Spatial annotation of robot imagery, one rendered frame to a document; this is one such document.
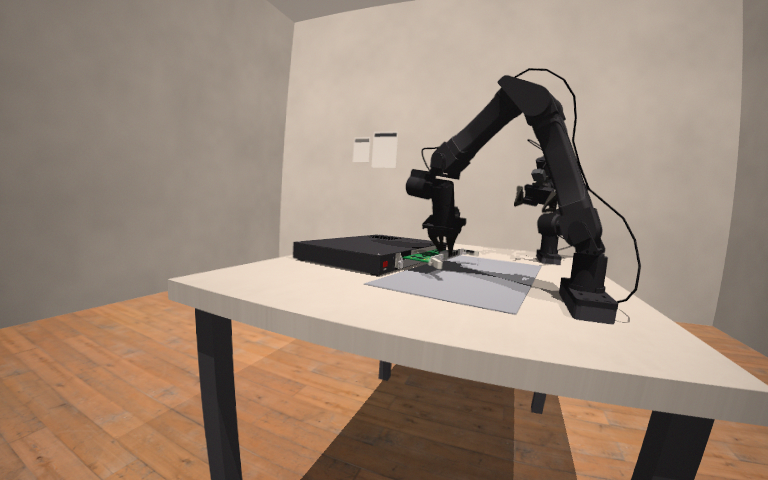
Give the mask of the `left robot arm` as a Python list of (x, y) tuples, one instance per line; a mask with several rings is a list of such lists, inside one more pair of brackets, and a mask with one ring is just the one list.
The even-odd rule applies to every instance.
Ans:
[(603, 229), (571, 145), (561, 103), (539, 84), (509, 75), (497, 83), (501, 88), (488, 105), (434, 151), (430, 171), (411, 170), (406, 182), (407, 194), (432, 198), (432, 204), (439, 208), (453, 204), (454, 183), (436, 176), (459, 180), (460, 173), (476, 153), (524, 111), (527, 124), (532, 126), (540, 143), (555, 188), (563, 238), (575, 247), (571, 276), (561, 277), (560, 282), (576, 305), (618, 310), (618, 302), (605, 292), (608, 257), (603, 254)]

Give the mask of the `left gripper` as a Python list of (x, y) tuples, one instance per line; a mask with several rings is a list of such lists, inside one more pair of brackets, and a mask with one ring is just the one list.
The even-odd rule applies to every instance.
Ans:
[[(459, 211), (458, 206), (455, 206), (455, 201), (453, 204), (442, 208), (432, 204), (432, 211), (433, 215), (430, 215), (422, 223), (422, 229), (427, 228), (428, 237), (436, 246), (439, 254), (443, 251), (443, 239), (446, 237), (448, 253), (451, 256), (457, 236), (462, 231), (461, 228), (466, 225), (466, 218), (459, 218), (459, 214), (455, 214)], [(437, 238), (439, 238), (439, 242)]]

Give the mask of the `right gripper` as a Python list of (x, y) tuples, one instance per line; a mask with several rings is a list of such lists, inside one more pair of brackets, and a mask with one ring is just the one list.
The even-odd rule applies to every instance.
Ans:
[[(517, 193), (514, 201), (514, 207), (522, 204), (531, 205), (531, 206), (537, 206), (538, 204), (542, 204), (544, 205), (542, 208), (542, 213), (556, 211), (558, 200), (557, 200), (556, 192), (551, 187), (551, 184), (548, 182), (548, 176), (546, 176), (545, 182), (536, 182), (536, 183), (532, 183), (532, 185), (526, 184), (524, 186), (524, 190), (525, 190), (525, 197), (523, 192), (523, 186), (517, 186)], [(549, 197), (546, 197), (546, 196), (549, 196)], [(517, 202), (517, 199), (518, 199), (518, 202)], [(549, 206), (549, 208), (545, 209), (547, 206)]]

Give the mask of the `grey flat mat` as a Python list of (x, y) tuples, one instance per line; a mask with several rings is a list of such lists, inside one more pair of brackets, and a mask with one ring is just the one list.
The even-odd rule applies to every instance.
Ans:
[(460, 255), (364, 285), (516, 315), (542, 266), (490, 260)]

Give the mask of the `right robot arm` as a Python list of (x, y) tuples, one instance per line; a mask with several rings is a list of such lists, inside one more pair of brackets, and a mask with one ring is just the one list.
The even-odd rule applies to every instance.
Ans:
[[(541, 169), (544, 163), (545, 163), (544, 155), (536, 159), (537, 169), (532, 170), (532, 173), (531, 173), (532, 178), (536, 182), (543, 182), (546, 180), (546, 175), (547, 175), (549, 179), (548, 182), (551, 184), (551, 187), (554, 188), (547, 165), (545, 166), (545, 169), (544, 169), (545, 171)], [(561, 228), (557, 218), (559, 216), (560, 216), (560, 212), (558, 208), (555, 212), (542, 214), (538, 219), (538, 224), (537, 224), (538, 233), (542, 235), (542, 239), (541, 239), (541, 248), (537, 250), (540, 250), (540, 252), (542, 253), (541, 255), (538, 252), (541, 258), (558, 259), (558, 260), (562, 259), (562, 257), (558, 254), (558, 251), (557, 251), (559, 237), (556, 237), (556, 236), (562, 236)], [(544, 256), (544, 255), (552, 255), (552, 256)]]

